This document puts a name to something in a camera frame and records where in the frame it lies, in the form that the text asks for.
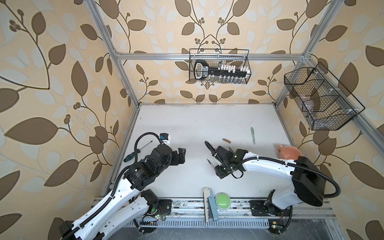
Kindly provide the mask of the green pen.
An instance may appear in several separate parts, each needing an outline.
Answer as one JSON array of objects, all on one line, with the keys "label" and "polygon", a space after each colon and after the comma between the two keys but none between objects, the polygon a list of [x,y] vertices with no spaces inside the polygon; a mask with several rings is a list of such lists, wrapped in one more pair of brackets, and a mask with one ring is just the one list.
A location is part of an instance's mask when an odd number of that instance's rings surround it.
[{"label": "green pen", "polygon": [[253,140],[253,145],[256,145],[256,138],[255,138],[255,131],[254,128],[251,127],[251,135],[252,135],[252,140]]}]

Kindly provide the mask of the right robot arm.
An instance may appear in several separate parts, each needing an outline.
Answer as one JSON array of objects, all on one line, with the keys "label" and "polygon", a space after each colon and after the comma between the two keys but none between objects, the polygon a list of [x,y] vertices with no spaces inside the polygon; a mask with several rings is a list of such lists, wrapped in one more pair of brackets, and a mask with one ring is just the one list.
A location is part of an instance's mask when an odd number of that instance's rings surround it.
[{"label": "right robot arm", "polygon": [[263,203],[253,206],[259,214],[280,216],[286,209],[301,203],[321,207],[324,199],[335,198],[341,194],[339,184],[320,172],[306,157],[299,156],[294,160],[274,159],[243,149],[233,152],[221,146],[214,148],[208,141],[205,141],[205,145],[219,161],[214,170],[220,179],[228,175],[233,176],[235,172],[256,172],[289,182],[279,190],[271,190]]}]

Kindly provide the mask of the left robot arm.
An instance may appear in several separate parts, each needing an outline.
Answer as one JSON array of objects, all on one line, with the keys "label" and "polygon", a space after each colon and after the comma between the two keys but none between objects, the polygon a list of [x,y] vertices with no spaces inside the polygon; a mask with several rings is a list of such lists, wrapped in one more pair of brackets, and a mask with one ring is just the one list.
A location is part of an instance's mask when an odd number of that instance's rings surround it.
[{"label": "left robot arm", "polygon": [[[138,143],[145,136],[154,136],[158,146],[142,160],[138,158]],[[107,240],[126,224],[156,208],[159,198],[146,187],[169,166],[185,163],[186,149],[174,151],[168,134],[147,132],[134,145],[134,162],[124,167],[112,190],[79,219],[60,226],[63,240]]]}]

